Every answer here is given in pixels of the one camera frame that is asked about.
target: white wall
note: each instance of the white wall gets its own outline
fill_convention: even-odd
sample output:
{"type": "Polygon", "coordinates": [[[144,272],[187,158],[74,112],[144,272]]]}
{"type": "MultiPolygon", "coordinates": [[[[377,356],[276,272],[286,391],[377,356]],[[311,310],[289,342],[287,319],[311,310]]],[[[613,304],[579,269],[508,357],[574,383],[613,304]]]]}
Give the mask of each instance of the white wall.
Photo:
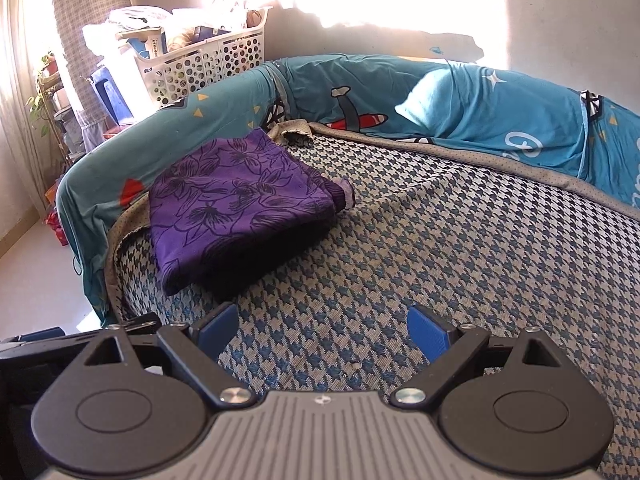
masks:
{"type": "MultiPolygon", "coordinates": [[[[211,0],[133,1],[170,10],[211,0]]],[[[588,88],[640,112],[640,0],[279,1],[296,8],[271,13],[268,59],[322,52],[434,57],[431,49],[439,48],[449,59],[588,88]]]]}
{"type": "Polygon", "coordinates": [[[9,146],[0,135],[0,238],[13,228],[31,207],[31,201],[17,175],[9,146]]]}

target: laundry basket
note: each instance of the laundry basket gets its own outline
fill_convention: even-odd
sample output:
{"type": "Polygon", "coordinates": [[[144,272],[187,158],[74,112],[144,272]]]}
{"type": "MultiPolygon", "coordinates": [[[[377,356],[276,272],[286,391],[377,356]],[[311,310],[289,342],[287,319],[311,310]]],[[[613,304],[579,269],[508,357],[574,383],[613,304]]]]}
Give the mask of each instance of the laundry basket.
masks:
{"type": "Polygon", "coordinates": [[[188,45],[153,59],[129,45],[103,60],[136,120],[187,97],[205,86],[244,72],[264,59],[267,9],[260,24],[188,45]]]}

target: patterned bed surface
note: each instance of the patterned bed surface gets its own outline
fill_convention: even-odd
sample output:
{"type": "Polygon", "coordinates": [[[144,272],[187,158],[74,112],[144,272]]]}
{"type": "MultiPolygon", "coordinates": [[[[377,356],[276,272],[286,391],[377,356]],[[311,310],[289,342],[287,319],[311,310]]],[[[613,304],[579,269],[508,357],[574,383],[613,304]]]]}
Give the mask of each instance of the patterned bed surface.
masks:
{"type": "MultiPolygon", "coordinates": [[[[606,396],[616,433],[601,471],[640,478],[638,224],[559,189],[420,153],[318,137],[292,153],[345,176],[359,204],[318,246],[238,298],[221,355],[258,392],[379,389],[426,364],[407,307],[432,306],[495,335],[543,328],[606,396]]],[[[164,298],[148,232],[116,256],[131,314],[193,320],[210,296],[164,298]]]]}

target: floor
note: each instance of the floor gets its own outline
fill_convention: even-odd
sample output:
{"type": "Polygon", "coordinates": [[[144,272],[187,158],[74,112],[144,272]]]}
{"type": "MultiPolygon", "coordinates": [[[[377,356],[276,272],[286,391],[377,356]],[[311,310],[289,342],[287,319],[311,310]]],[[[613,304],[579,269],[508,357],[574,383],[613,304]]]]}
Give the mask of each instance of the floor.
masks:
{"type": "Polygon", "coordinates": [[[40,223],[0,258],[0,339],[53,326],[67,334],[97,328],[73,259],[40,223]]]}

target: purple floral fabric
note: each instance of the purple floral fabric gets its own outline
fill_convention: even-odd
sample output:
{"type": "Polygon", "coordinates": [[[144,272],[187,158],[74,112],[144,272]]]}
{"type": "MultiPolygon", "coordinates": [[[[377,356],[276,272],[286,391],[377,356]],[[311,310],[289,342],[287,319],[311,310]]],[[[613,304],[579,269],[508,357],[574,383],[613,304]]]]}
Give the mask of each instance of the purple floral fabric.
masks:
{"type": "Polygon", "coordinates": [[[305,224],[326,222],[353,204],[346,181],[332,182],[296,160],[261,129],[215,139],[185,156],[149,191],[160,281],[178,293],[225,262],[305,224]]]}

